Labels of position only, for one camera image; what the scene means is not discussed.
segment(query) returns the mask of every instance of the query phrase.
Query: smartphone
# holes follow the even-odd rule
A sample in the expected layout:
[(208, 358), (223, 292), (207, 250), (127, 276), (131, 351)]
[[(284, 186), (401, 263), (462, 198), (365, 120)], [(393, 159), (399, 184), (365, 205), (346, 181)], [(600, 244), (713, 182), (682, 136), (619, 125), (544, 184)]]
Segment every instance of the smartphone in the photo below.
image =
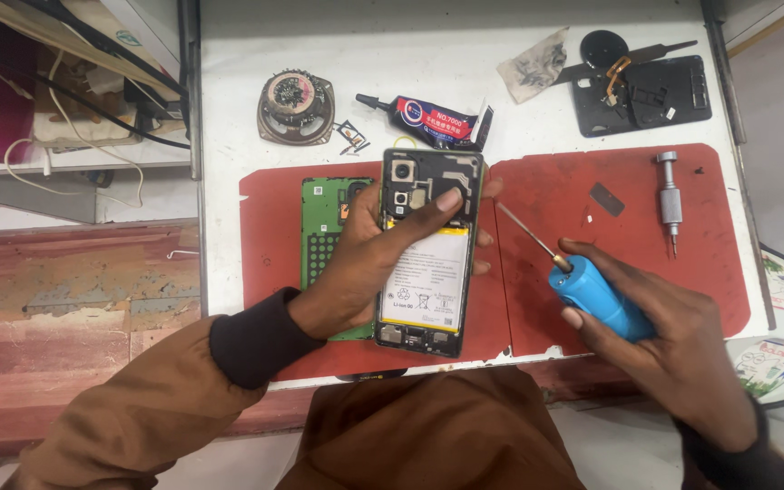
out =
[(483, 155), (476, 152), (390, 148), (383, 154), (382, 230), (453, 187), (462, 191), (464, 203), (437, 233), (402, 254), (377, 295), (377, 345), (461, 355), (483, 169)]
[[(301, 290), (322, 274), (336, 253), (349, 204), (373, 179), (368, 177), (307, 178), (301, 182)], [(351, 328), (329, 340), (374, 337), (374, 322)]]

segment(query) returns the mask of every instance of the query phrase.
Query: right hand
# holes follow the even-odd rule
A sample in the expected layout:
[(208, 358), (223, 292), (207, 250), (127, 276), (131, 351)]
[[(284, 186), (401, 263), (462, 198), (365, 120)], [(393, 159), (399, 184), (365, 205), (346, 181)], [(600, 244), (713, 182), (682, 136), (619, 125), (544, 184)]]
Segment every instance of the right hand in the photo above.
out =
[(591, 243), (563, 238), (559, 246), (591, 260), (608, 283), (643, 310), (657, 333), (629, 343), (592, 315), (563, 309), (562, 318), (585, 345), (719, 449), (751, 446), (758, 437), (755, 408), (725, 352), (713, 298), (619, 262)]

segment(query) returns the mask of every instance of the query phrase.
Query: glue tube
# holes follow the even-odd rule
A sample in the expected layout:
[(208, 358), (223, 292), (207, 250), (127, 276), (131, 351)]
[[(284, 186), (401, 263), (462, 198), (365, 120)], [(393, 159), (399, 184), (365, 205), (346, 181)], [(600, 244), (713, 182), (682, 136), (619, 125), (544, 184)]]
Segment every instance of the glue tube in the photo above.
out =
[(438, 150), (481, 152), (494, 114), (485, 100), (479, 115), (468, 116), (402, 95), (389, 104), (360, 93), (355, 95), (355, 99), (372, 109), (385, 111), (389, 124)]

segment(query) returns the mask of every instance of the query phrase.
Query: black cuff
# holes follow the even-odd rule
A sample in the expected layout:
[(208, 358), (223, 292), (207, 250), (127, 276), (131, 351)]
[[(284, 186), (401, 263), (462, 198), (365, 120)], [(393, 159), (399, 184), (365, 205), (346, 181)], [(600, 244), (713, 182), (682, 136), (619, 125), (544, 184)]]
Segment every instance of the black cuff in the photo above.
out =
[(784, 490), (784, 460), (770, 449), (767, 415), (754, 398), (749, 399), (755, 406), (758, 439), (746, 451), (721, 451), (674, 418), (673, 423), (682, 435), (683, 451), (691, 456), (706, 479), (721, 490)]
[(283, 288), (237, 315), (214, 320), (209, 339), (211, 357), (232, 383), (255, 390), (281, 369), (326, 344), (301, 331), (289, 317), (286, 305), (299, 293), (295, 288)]

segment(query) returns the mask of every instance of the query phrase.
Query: white table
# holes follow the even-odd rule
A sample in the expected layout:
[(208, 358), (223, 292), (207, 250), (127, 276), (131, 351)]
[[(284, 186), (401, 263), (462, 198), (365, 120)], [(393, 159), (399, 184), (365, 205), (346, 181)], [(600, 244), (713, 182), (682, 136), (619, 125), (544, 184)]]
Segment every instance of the white table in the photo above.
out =
[[(364, 93), (389, 101), (396, 95), (421, 98), (463, 113), (476, 113), (484, 97), (495, 118), (484, 151), (490, 165), (524, 155), (706, 143), (720, 156), (725, 187), (740, 189), (735, 145), (722, 106), (700, 3), (693, 0), (530, 2), (243, 2), (201, 3), (202, 172), (200, 203), (204, 237), (202, 289), (209, 314), (243, 309), (240, 179), (258, 169), (379, 161), (400, 135), (386, 117), (354, 100)], [(713, 117), (707, 121), (586, 139), (579, 134), (569, 84), (550, 87), (517, 106), (495, 71), (501, 61), (570, 25), (567, 64), (581, 62), (579, 43), (594, 29), (609, 29), (637, 49), (697, 39), (699, 44), (670, 56), (703, 57)], [(261, 139), (256, 106), (263, 84), (287, 68), (307, 70), (332, 82), (335, 121), (349, 119), (371, 141), (359, 157), (340, 156), (339, 135), (326, 145), (288, 147)], [(738, 190), (728, 190), (740, 260), (752, 311), (736, 337), (765, 335), (768, 312), (759, 282), (760, 258)], [(563, 357), (554, 346), (543, 354), (489, 363), (518, 363)], [(485, 362), (456, 363), (454, 368)], [(441, 366), (411, 369), (434, 372)], [(327, 384), (313, 378), (273, 388)]]

